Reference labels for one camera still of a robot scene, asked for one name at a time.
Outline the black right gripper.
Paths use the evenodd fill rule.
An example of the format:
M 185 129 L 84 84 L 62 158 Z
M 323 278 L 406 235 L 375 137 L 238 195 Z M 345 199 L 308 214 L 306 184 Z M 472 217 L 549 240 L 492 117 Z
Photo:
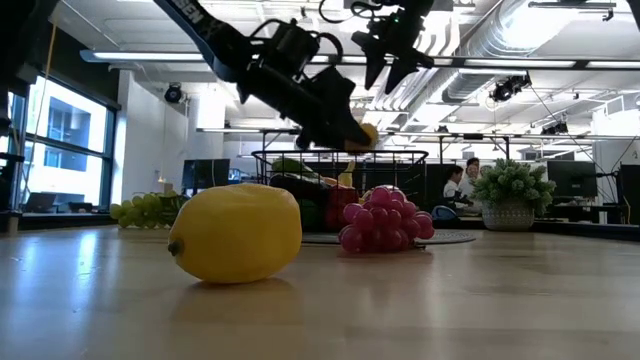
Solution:
M 434 60 L 414 48 L 414 44 L 424 30 L 424 20 L 429 14 L 434 0 L 374 0 L 378 10 L 382 6 L 397 5 L 390 15 L 372 18 L 367 24 L 367 32 L 356 31 L 351 40 L 366 56 L 365 89 L 369 90 L 386 66 L 386 57 L 393 62 L 385 85 L 385 93 L 390 94 L 406 76 L 417 71 L 417 67 L 431 68 Z

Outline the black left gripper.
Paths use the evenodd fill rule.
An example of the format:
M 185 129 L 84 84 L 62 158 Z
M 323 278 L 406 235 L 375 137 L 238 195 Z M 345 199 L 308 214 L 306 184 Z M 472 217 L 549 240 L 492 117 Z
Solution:
M 322 147 L 345 149 L 346 143 L 368 146 L 371 137 L 354 119 L 349 103 L 355 84 L 335 66 L 328 66 L 311 78 L 295 80 L 267 65 L 251 63 L 237 79 L 237 89 L 244 103 L 253 96 L 283 118 L 302 129 L 295 140 L 297 149 L 308 149 L 312 141 Z

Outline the yellow lemon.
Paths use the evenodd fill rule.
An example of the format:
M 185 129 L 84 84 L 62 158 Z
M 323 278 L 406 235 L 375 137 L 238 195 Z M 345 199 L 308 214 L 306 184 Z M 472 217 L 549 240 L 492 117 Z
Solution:
M 298 202 L 281 188 L 258 184 L 213 187 L 180 209 L 168 251 L 186 273 L 209 283 L 265 279 L 301 248 Z
M 369 152 L 376 148 L 376 145 L 379 139 L 379 133 L 377 128 L 370 123 L 360 123 L 359 126 L 369 136 L 370 143 L 368 145 L 361 145 L 361 144 L 346 140 L 345 150 L 348 153 Z

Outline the yellow banana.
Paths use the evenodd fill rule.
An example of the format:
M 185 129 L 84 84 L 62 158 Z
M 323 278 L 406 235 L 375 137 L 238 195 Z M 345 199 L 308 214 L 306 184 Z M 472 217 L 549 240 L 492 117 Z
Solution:
M 355 169 L 356 162 L 354 160 L 350 160 L 347 164 L 346 169 L 338 176 L 338 183 L 344 187 L 352 187 L 353 186 L 353 171 Z

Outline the red bell pepper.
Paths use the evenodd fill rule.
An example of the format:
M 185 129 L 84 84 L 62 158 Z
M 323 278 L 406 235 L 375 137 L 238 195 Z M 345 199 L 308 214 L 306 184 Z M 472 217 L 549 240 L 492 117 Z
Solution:
M 325 229 L 330 232 L 339 232 L 347 226 L 349 222 L 344 217 L 344 208 L 348 204 L 358 201 L 358 193 L 353 188 L 331 188 L 328 191 L 328 200 L 325 206 Z

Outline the pink grape bunch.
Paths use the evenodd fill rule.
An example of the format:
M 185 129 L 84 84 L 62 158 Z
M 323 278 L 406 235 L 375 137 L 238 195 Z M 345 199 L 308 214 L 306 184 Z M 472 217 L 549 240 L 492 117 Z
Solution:
M 357 203 L 344 208 L 349 224 L 338 233 L 349 253 L 393 253 L 417 247 L 418 240 L 435 235 L 430 214 L 419 211 L 397 187 L 381 185 L 368 190 Z

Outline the green grape bunch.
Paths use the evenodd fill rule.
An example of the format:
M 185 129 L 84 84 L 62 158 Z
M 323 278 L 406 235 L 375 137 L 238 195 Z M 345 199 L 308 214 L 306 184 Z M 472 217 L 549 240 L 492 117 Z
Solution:
M 189 197 L 173 190 L 166 193 L 135 193 L 130 200 L 109 207 L 109 215 L 121 228 L 169 228 Z

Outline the person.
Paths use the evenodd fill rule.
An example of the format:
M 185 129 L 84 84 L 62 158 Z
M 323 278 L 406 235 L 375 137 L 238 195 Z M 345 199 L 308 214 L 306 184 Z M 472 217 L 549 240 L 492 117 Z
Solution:
M 463 197 L 470 197 L 474 191 L 474 182 L 480 176 L 480 160 L 476 157 L 466 163 L 465 173 L 460 183 L 460 191 Z
M 465 204 L 459 201 L 459 184 L 462 180 L 463 172 L 463 168 L 458 165 L 450 166 L 446 172 L 443 199 L 444 204 L 453 209 L 463 209 L 465 207 Z

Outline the green potted plant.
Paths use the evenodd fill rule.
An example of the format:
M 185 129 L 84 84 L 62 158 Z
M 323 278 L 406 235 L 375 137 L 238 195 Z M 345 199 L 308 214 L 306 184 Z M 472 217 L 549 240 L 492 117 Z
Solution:
M 511 159 L 497 159 L 472 184 L 471 198 L 479 203 L 485 227 L 504 232 L 530 230 L 535 216 L 552 203 L 556 188 L 544 166 Z

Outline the long ceiling light bar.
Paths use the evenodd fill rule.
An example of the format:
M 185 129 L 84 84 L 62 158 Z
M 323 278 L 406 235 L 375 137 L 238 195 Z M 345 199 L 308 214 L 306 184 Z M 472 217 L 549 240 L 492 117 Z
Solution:
M 126 52 L 81 50 L 81 58 L 90 63 L 174 62 L 204 63 L 198 53 Z M 640 59 L 548 59 L 548 58 L 486 58 L 434 56 L 434 68 L 525 69 L 571 71 L 640 71 Z

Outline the large glass window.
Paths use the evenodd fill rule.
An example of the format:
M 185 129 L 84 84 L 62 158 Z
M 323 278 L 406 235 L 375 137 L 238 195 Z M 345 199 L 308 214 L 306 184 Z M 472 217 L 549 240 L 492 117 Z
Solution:
M 10 208 L 60 213 L 107 205 L 115 112 L 44 76 L 7 100 L 11 125 L 0 135 L 0 152 L 23 158 L 10 180 Z

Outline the silver ventilation duct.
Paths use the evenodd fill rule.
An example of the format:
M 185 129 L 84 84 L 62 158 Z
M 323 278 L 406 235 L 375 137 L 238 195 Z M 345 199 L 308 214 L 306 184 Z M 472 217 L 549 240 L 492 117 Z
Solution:
M 461 57 L 524 57 L 535 50 L 518 40 L 518 32 L 530 19 L 531 0 L 502 0 L 497 8 L 459 49 Z M 447 103 L 462 103 L 472 97 L 494 78 L 494 75 L 457 72 L 442 92 Z

